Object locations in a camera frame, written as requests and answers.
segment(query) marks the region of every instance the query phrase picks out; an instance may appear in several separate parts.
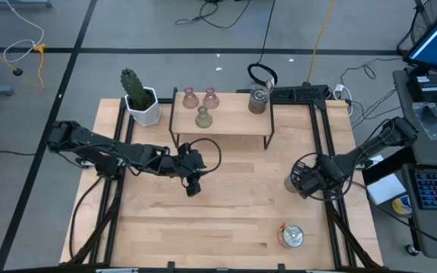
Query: potted cactus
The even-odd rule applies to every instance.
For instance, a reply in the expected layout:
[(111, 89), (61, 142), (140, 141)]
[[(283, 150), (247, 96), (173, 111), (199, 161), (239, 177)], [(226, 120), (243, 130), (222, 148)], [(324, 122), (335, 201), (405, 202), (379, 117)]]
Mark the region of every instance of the potted cactus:
[(129, 68), (121, 72), (121, 84), (125, 96), (127, 110), (134, 120), (144, 127), (157, 124), (161, 116), (161, 108), (153, 88), (144, 87), (136, 73)]

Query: white flower pot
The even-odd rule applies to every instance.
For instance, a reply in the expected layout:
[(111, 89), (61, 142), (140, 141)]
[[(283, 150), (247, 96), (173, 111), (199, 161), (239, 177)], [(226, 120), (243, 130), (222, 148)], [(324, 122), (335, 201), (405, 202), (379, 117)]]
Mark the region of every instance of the white flower pot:
[(145, 90), (150, 91), (155, 98), (155, 103), (153, 103), (147, 110), (138, 111), (134, 110), (129, 106), (129, 95), (124, 97), (126, 101), (127, 110), (133, 115), (135, 121), (144, 127), (148, 127), (159, 122), (161, 117), (161, 108), (159, 107), (158, 98), (156, 97), (156, 92), (153, 88), (144, 87)]

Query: small wooden shelf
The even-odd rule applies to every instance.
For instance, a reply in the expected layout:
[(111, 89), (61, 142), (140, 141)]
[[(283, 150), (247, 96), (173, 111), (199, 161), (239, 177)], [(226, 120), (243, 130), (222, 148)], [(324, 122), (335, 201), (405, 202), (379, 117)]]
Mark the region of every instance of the small wooden shelf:
[[(201, 103), (205, 93), (195, 94)], [(264, 149), (267, 149), (274, 134), (272, 104), (268, 102), (262, 114), (254, 114), (248, 108), (249, 96), (249, 93), (219, 93), (220, 105), (209, 110), (213, 118), (212, 125), (203, 129), (195, 124), (197, 108), (185, 108), (182, 103), (184, 93), (174, 88), (169, 131), (175, 146), (179, 146), (180, 134), (223, 134), (264, 137)]]

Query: wooden table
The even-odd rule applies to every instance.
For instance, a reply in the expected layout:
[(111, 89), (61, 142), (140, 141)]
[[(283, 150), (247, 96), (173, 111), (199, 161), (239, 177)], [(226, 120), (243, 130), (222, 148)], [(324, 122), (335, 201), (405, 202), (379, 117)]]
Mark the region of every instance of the wooden table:
[[(119, 102), (101, 100), (94, 132), (112, 137)], [(327, 106), (335, 150), (348, 152), (355, 144), (347, 105), (328, 101)], [(171, 105), (161, 107), (162, 117), (157, 125), (147, 128), (135, 125), (132, 143), (172, 147), (168, 132)], [(168, 261), (175, 261), (177, 268), (277, 268), (278, 263), (284, 263), (287, 269), (333, 269), (325, 206), (289, 193), (283, 185), (294, 161), (315, 151), (309, 109), (301, 105), (275, 105), (274, 119), (275, 141), (266, 151), (261, 149), (261, 139), (254, 136), (211, 136), (222, 148), (222, 165), (202, 178), (202, 192), (193, 198), (187, 197), (177, 178), (126, 175), (111, 266), (163, 268)], [(323, 136), (321, 118), (319, 128)], [(198, 137), (186, 135), (183, 141)], [(207, 166), (216, 164), (218, 154), (213, 145), (197, 143), (194, 148), (202, 153)], [(313, 158), (306, 161), (312, 164)], [(93, 169), (83, 171), (77, 199), (95, 180)], [(354, 180), (362, 183), (362, 175), (356, 173)], [(102, 184), (80, 207), (74, 251), (95, 226), (101, 195)], [(345, 203), (354, 236), (382, 264), (365, 192), (352, 187)], [(276, 236), (282, 222), (301, 227), (302, 246), (285, 249), (279, 245)], [(338, 229), (337, 233), (342, 263), (346, 265), (344, 240)], [(101, 245), (106, 239), (104, 234)], [(103, 257), (103, 247), (99, 249), (98, 261)], [(69, 260), (68, 238), (61, 260)]]

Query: small glass vase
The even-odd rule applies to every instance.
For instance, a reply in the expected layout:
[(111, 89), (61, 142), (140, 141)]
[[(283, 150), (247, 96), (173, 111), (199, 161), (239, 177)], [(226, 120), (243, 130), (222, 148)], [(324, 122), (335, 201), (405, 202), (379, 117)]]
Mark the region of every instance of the small glass vase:
[(215, 88), (213, 87), (207, 87), (205, 91), (205, 97), (203, 98), (203, 105), (207, 109), (215, 109), (217, 106), (219, 106), (219, 98), (215, 94)]
[(212, 125), (212, 116), (204, 105), (201, 105), (198, 108), (198, 115), (195, 118), (195, 124), (200, 128), (207, 128)]
[(193, 92), (193, 87), (185, 88), (185, 97), (183, 98), (183, 106), (188, 109), (193, 109), (198, 106), (200, 100)]

